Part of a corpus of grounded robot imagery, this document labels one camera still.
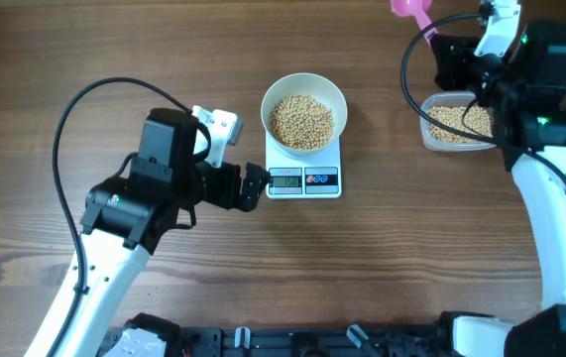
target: wooden table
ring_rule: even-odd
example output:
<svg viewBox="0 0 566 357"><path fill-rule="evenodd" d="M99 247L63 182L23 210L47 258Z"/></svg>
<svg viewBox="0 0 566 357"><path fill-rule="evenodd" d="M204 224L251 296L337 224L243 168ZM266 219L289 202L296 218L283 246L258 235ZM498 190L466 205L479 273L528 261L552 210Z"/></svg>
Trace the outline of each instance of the wooden table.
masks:
<svg viewBox="0 0 566 357"><path fill-rule="evenodd" d="M523 21L566 20L557 0L523 5ZM437 1L431 16L477 8ZM477 31L472 22L447 30ZM199 204L196 229L164 236L113 325L140 311L223 327L430 322L444 309L516 321L536 313L536 251L500 152L436 154L421 144L398 83L415 32L379 0L0 8L0 355L27 349L72 254L52 180L59 115L86 84L120 75L190 106L239 113L245 128L226 161L241 165L265 165L259 108L286 74L333 80L350 115L340 199L264 198L249 214ZM410 68L419 101L438 91L425 45ZM116 84L73 111L60 169L76 221L160 106L170 104Z"/></svg>

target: pink handle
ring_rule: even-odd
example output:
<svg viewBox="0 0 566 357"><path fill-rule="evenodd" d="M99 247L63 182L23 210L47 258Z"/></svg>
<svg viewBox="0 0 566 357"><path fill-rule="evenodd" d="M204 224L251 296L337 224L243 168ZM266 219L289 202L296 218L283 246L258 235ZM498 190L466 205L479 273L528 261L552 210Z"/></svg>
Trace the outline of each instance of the pink handle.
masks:
<svg viewBox="0 0 566 357"><path fill-rule="evenodd" d="M414 13L414 19L417 21L417 25L419 25L419 29L423 30L425 29L426 26L432 24L432 21L430 21L430 18L428 17L428 15L426 15L425 12L423 12L423 10L417 11L416 13ZM432 39L432 37L436 34L438 34L439 32L437 31L437 29L432 29L430 31L428 31L424 37L425 40L428 42L428 44L430 45L430 39Z"/></svg>

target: wooden tabletop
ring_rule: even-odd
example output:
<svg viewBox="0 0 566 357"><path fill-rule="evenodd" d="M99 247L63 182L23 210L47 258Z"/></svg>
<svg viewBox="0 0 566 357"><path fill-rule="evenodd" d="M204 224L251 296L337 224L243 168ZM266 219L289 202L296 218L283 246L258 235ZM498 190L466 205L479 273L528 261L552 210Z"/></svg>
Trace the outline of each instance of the wooden tabletop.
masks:
<svg viewBox="0 0 566 357"><path fill-rule="evenodd" d="M73 250L52 179L57 121L78 90L110 76L238 113L245 127L225 160L240 165L265 165L260 105L282 76L326 76L350 111L341 198L263 198L252 213L199 204L196 228L164 236L113 325L141 311L222 327L431 322L447 309L520 321L537 312L536 250L501 153L423 147L398 82L417 28L388 0L103 2L111 4L0 7L0 355L27 349ZM566 3L523 6L523 23L566 21ZM477 10L476 0L444 0L430 14ZM426 45L410 68L419 102L439 91ZM162 106L170 104L148 90L114 84L74 109L59 159L76 221L88 191L137 149L148 112Z"/></svg>

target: bowl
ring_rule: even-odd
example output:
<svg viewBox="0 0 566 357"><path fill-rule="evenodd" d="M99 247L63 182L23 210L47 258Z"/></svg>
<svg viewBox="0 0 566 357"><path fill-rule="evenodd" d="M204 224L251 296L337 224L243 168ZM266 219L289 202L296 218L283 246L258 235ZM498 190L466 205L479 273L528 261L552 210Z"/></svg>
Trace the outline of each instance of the bowl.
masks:
<svg viewBox="0 0 566 357"><path fill-rule="evenodd" d="M475 98L474 93L469 91L457 91L457 92L444 92L431 95L426 99L423 104L421 104L421 110L428 112L428 110L433 106L445 106L445 107L467 107L468 104ZM492 109L487 108L488 114L490 114L490 120L492 120ZM493 148L495 145L490 143L449 143L441 141L432 136L430 133L430 125L427 120L419 117L421 123L421 137L423 138L423 146L432 151L440 152L465 152L474 150L484 150Z"/></svg>
<svg viewBox="0 0 566 357"><path fill-rule="evenodd" d="M315 100L331 109L334 124L333 133L327 141L327 144L320 149L293 149L280 143L272 134L270 119L272 117L274 107L286 96L298 94L311 95ZM290 74L279 79L270 87L270 89L268 89L267 93L265 93L263 103L261 104L261 120L263 121L263 126L267 131L267 135L270 135L272 139L274 139L274 143L276 143L279 149L281 149L284 153L288 153L293 156L313 155L331 145L344 131L347 116L348 110L346 107L346 100L344 99L344 95L342 95L340 89L338 89L338 87L329 79L312 73Z"/></svg>

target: white kitchen scale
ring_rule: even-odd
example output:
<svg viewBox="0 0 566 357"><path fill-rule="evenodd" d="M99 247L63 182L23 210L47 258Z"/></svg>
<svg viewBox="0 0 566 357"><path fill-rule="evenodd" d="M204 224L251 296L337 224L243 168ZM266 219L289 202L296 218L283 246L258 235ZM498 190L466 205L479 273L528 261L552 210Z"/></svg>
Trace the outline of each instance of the white kitchen scale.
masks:
<svg viewBox="0 0 566 357"><path fill-rule="evenodd" d="M293 156L266 136L266 167L272 176L267 186L271 199L337 198L342 194L340 139L309 156Z"/></svg>

